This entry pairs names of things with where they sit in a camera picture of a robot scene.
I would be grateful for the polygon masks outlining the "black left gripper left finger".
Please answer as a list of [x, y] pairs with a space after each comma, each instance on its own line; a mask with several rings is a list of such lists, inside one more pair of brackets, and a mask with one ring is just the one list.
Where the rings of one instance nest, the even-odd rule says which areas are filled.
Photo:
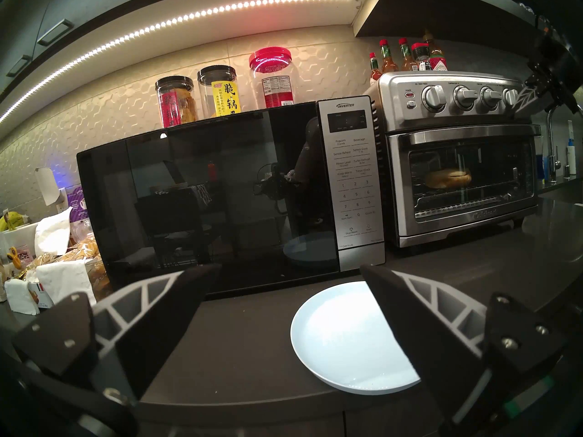
[[75, 291], [13, 336], [26, 365], [69, 385], [142, 397], [183, 338], [222, 266], [127, 285], [91, 305]]

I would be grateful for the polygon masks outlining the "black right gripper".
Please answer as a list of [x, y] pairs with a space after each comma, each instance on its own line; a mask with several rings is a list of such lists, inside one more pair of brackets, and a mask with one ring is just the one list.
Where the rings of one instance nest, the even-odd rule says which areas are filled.
[[582, 118], [582, 60], [555, 29], [546, 29], [535, 42], [525, 81], [515, 104], [515, 119], [541, 112], [542, 105], [566, 106]]

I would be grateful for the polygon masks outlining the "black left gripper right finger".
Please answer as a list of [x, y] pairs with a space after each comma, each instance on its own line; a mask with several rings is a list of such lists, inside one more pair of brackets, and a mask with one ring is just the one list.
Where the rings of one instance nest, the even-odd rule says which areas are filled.
[[439, 434], [551, 434], [564, 336], [515, 298], [362, 265], [397, 343], [437, 404]]

